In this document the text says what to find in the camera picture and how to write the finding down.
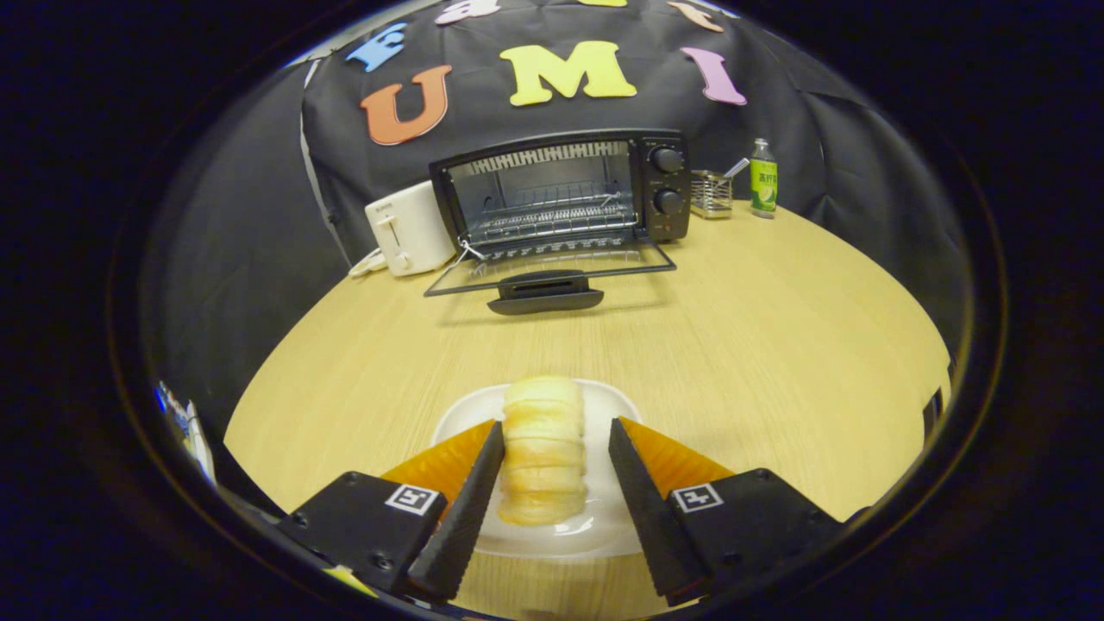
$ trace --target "foam letter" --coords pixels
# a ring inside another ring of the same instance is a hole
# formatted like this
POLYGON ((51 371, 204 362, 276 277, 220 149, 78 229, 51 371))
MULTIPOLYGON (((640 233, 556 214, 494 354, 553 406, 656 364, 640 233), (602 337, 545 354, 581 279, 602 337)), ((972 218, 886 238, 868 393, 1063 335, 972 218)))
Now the foam letter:
POLYGON ((617 65, 617 45, 607 41, 581 41, 564 61, 540 45, 510 48, 499 57, 513 63, 518 92, 510 96, 514 106, 540 104, 552 98, 541 85, 543 77, 564 97, 574 97, 586 74, 583 92, 592 97, 631 97, 636 87, 625 81, 617 65))
POLYGON ((704 28, 705 30, 712 30, 713 32, 724 32, 724 29, 716 25, 715 23, 709 21, 709 13, 701 11, 687 4, 686 2, 668 2, 671 7, 682 11, 682 14, 693 23, 704 28))
POLYGON ((452 65, 427 69, 415 75, 411 82, 422 85, 424 109, 417 118, 399 120, 395 114, 395 95, 403 90, 401 84, 384 86, 360 103, 368 114, 368 135, 383 146, 397 145, 433 129, 445 117, 448 109, 448 93, 445 91, 445 74, 452 65))
POLYGON ((402 40, 405 35, 400 31, 404 28, 406 28, 405 22, 400 22, 388 28, 383 32, 365 41, 360 48, 353 50, 351 54, 346 56, 346 60, 351 61, 357 59, 358 61, 363 62, 364 73, 371 73, 372 70, 388 62, 391 56, 394 56, 399 52, 403 51, 402 40))
POLYGON ((705 90, 701 92, 714 102, 735 104, 742 106, 747 103, 747 97, 741 95, 736 87, 729 80, 729 74, 724 72, 724 56, 709 50, 698 48, 679 48, 688 56, 698 63, 698 71, 705 78, 705 90))
POLYGON ((437 19, 433 20, 438 25, 445 25, 449 23, 455 23, 464 18, 481 18, 484 15, 489 15, 497 12, 501 7, 498 6, 498 0, 465 0, 464 2, 457 2, 452 7, 446 7, 444 11, 437 19))

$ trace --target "black fabric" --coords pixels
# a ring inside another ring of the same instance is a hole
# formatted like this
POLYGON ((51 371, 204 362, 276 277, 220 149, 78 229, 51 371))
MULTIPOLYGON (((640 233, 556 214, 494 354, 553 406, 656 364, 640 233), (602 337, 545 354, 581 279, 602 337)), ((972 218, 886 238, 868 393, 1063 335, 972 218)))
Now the black fabric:
MULTIPOLYGON (((433 160, 539 134, 660 127, 687 136, 691 168, 724 170, 765 137, 779 162, 779 203, 884 267, 957 349, 968 270, 952 199, 923 154, 862 93, 746 20, 714 14, 725 31, 714 33, 661 0, 618 9, 575 0, 499 4, 491 15, 447 27, 434 23, 442 4, 402 18, 404 50, 371 73, 346 56, 391 24, 321 60, 306 92, 310 65, 285 69, 227 110, 181 169, 151 239, 144 329, 161 379, 195 401, 212 440, 223 438, 273 348, 348 269, 306 177, 300 112, 352 261, 375 249, 363 207, 427 179, 433 160), (566 59, 587 40, 618 44, 636 96, 592 98, 581 88, 572 99, 554 93, 545 104, 509 104, 516 82, 503 50, 539 44, 566 59), (724 56, 747 105, 702 96, 704 81, 681 46, 724 56), (423 102, 411 78, 442 64, 453 67, 442 122, 402 145, 373 143, 360 102, 402 84, 397 114, 412 118, 423 102)), ((746 175, 734 182, 741 198, 746 175)), ((690 234, 703 225, 694 221, 690 234)))
MULTIPOLYGON (((778 159, 779 203, 852 244, 901 282, 927 310, 949 350, 962 337, 967 267, 956 241, 952 200, 920 154, 875 104, 815 59, 742 19, 713 14, 724 33, 707 31, 661 0, 604 9, 575 0, 500 0, 501 10, 440 27, 442 6, 408 14, 405 48, 371 73, 350 52, 392 22, 320 62, 307 88, 304 118, 327 203, 341 217, 350 256, 374 248, 363 206, 428 178, 428 162, 533 135, 611 127, 683 131, 689 166, 725 170, 765 137, 778 159), (638 93, 513 107, 512 65, 499 57, 543 45, 566 59, 576 43, 617 43, 617 62, 638 93), (725 57, 745 106, 712 102, 693 46, 725 57), (399 118, 423 109, 411 78, 452 65, 448 110, 423 136, 381 146, 368 135, 360 102, 391 84, 399 118)), ((734 182, 747 198, 747 172, 734 182)))
MULTIPOLYGON (((348 270, 300 154, 307 71, 272 76, 210 129, 169 189, 150 238, 146 341, 160 379, 195 402, 215 442, 268 354, 348 270)), ((240 469, 220 461, 226 483, 224 475, 240 469)))

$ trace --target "wooden table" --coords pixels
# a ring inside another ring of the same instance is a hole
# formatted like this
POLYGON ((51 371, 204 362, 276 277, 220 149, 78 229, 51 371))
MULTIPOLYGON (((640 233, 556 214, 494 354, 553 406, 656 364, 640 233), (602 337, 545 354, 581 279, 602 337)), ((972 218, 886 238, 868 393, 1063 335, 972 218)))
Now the wooden table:
MULTIPOLYGON (((426 298, 439 273, 347 278, 296 325, 242 397, 225 442, 291 511, 342 472, 426 449, 449 404, 534 373, 619 388, 646 424, 736 472, 768 467, 837 519, 878 501, 949 396, 946 348, 916 301, 856 249, 779 209, 692 218, 675 272, 595 278, 591 309, 503 317, 497 291, 426 298)), ((520 619, 666 609, 643 555, 475 555, 454 603, 520 619)))

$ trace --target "blue letter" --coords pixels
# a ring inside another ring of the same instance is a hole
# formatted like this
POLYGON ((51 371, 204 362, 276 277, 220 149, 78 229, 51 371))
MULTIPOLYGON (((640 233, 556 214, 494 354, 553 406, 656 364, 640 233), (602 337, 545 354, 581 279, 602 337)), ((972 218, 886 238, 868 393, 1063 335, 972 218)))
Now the blue letter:
POLYGON ((364 73, 371 73, 372 70, 388 62, 391 56, 402 52, 404 35, 400 31, 404 28, 406 28, 406 22, 400 22, 384 30, 365 41, 360 48, 357 48, 353 53, 346 56, 346 60, 351 61, 357 59, 363 62, 364 73))

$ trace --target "pink letter i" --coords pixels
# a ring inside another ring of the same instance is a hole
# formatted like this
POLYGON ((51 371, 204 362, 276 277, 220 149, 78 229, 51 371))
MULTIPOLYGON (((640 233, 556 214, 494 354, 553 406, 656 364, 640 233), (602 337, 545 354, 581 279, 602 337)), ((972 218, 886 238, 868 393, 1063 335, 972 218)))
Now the pink letter i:
POLYGON ((705 78, 705 90, 701 92, 702 95, 714 102, 723 102, 737 106, 747 103, 747 97, 744 97, 736 91, 736 87, 732 85, 732 81, 729 80, 729 74, 725 73, 724 56, 716 52, 700 50, 698 48, 680 48, 680 50, 693 59, 693 62, 698 64, 698 71, 701 72, 701 76, 705 78))

